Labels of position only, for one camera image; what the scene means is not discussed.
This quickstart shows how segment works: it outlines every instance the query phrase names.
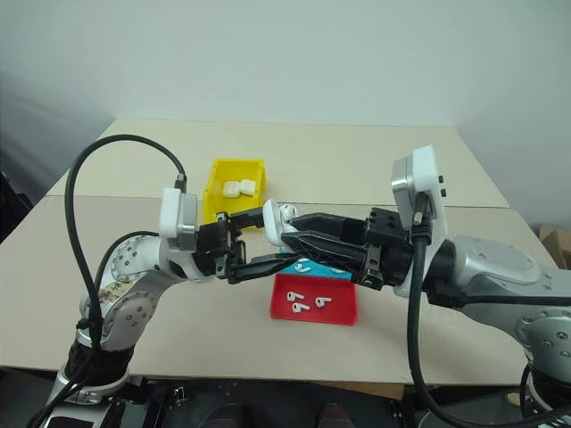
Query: table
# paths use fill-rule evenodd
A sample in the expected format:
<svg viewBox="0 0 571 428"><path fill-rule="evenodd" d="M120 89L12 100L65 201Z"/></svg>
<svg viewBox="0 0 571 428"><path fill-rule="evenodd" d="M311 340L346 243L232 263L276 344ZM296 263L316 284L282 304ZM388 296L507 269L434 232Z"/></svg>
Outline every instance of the table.
<svg viewBox="0 0 571 428"><path fill-rule="evenodd" d="M301 213L319 210L355 218L365 218L373 203L390 200L388 177L393 159L426 142L434 143L437 156L444 152L437 162L442 172L447 171L446 211L451 235L511 243L540 263L554 266L547 251L524 220L507 206L454 129L364 128L117 120L105 134L129 132L167 145L186 165L194 191L205 183L213 157L231 157L240 152L233 152L236 141L243 143L244 157L254 155L248 144L262 150L262 141L274 141L274 149L265 148L258 153L266 160L267 196L300 202L297 207ZM215 134L226 139L220 137L218 144L208 146L184 145L192 136L211 138ZM294 158L281 150L285 146L284 135L297 136L297 143L288 146L289 151L307 144L311 137L314 144L321 146L320 150L306 150L313 154L326 152L329 146L324 142L335 140L335 155L347 162L336 163L339 160L329 155L327 159L336 165L334 169L328 167L331 163L322 161L289 164ZM367 136L363 147L361 136ZM346 147L349 141L353 144ZM392 149L391 141L400 145ZM94 273L104 250L117 236L157 227L157 185L149 178L152 174L138 171L150 170L157 157L149 151L147 159L137 152L136 162L128 164L125 150L116 144L95 155L79 179L76 217L80 240ZM368 152L368 156L359 157L360 163L353 167L349 161L353 152ZM378 176L373 170L376 164ZM165 177L163 185L170 185L174 174L167 168L172 168L167 161L157 167L157 176ZM345 170L345 179L340 180L339 171ZM301 174L305 179L298 182ZM358 186L363 182L374 185L364 189ZM296 193L299 183L303 183L303 189ZM324 183L344 187L330 192ZM314 184L319 192L312 190ZM345 196L350 203L339 203ZM394 210L394 206L385 208ZM248 230L244 239L249 257L275 251L262 231ZM205 284L173 286L161 298L153 322L137 344L131 373L410 383L405 333L407 301L393 295L390 287L381 292L358 287L360 319L354 327L347 327L270 319L272 282L270 277L229 285L214 279ZM59 368L73 340L82 292L65 233L60 182L0 246L0 364ZM420 342L428 383L514 384L525 363L521 347L505 333L479 325L455 311L429 306L425 301Z"/></svg>

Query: floor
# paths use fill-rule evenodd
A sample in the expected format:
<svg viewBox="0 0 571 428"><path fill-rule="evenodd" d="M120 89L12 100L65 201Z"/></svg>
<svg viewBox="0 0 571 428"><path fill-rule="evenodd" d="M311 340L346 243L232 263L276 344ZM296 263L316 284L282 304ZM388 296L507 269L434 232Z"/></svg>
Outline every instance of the floor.
<svg viewBox="0 0 571 428"><path fill-rule="evenodd" d="M164 428L200 428L211 411L231 401L246 406L256 428L314 428L315 415L327 403L343 406L357 428L400 428L389 399L315 383L211 380L186 385L191 399L167 413ZM29 417L44 404L51 386L47 379L2 369L0 428L26 426ZM448 407L448 410L456 416L481 423L518 420L519 409L508 404L504 395L472 400ZM145 406L129 404L122 427L142 426L145 413ZM447 426L425 412L418 412L417 422L421 428Z"/></svg>

